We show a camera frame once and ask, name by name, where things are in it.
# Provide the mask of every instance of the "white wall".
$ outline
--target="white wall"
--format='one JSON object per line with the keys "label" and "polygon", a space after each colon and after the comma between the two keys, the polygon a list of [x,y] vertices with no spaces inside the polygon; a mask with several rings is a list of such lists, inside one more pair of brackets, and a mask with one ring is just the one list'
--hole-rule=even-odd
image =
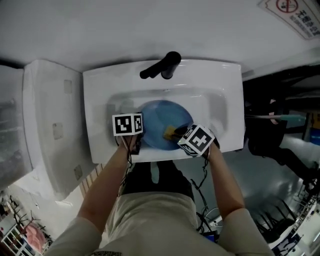
{"label": "white wall", "polygon": [[246,79],[320,61],[319,39],[301,39],[258,2],[1,0],[0,58],[85,71],[178,51],[240,63]]}

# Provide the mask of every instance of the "forearm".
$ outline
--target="forearm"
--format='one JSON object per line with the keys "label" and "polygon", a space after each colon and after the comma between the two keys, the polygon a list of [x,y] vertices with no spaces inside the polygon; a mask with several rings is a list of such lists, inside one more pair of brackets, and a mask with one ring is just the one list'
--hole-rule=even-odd
{"label": "forearm", "polygon": [[78,213],[103,233],[127,169],[127,150],[119,147],[85,195]]}
{"label": "forearm", "polygon": [[233,211],[245,207],[244,198],[222,153],[215,145],[211,146],[209,162],[217,205],[224,219]]}

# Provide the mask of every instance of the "sleeve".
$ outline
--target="sleeve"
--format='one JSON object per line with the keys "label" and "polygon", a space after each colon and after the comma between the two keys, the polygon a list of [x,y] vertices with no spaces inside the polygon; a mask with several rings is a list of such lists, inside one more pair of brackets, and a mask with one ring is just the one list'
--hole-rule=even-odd
{"label": "sleeve", "polygon": [[247,209],[235,210],[225,218],[218,244],[239,256],[274,255]]}
{"label": "sleeve", "polygon": [[77,217],[53,242],[46,256],[85,256],[99,248],[102,236],[86,218]]}

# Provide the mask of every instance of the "black faucet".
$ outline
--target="black faucet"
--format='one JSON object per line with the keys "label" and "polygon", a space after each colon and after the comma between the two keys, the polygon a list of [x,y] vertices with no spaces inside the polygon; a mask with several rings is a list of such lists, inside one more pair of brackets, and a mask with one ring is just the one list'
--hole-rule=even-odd
{"label": "black faucet", "polygon": [[170,79],[181,62],[181,55],[170,51],[162,60],[140,72],[142,79],[155,78],[159,73],[164,79]]}

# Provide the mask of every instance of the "sink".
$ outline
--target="sink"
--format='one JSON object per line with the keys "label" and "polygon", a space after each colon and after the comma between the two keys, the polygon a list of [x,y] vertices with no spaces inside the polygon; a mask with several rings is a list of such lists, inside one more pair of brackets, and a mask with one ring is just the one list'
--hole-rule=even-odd
{"label": "sink", "polygon": [[[171,79],[141,79],[140,71],[158,60],[107,66],[83,73],[84,105],[92,161],[106,163],[117,148],[112,115],[139,112],[155,100],[183,106],[194,122],[210,128],[222,152],[243,147],[245,132],[241,66],[184,59]],[[164,151],[142,145],[133,162],[189,158],[182,149]]]}

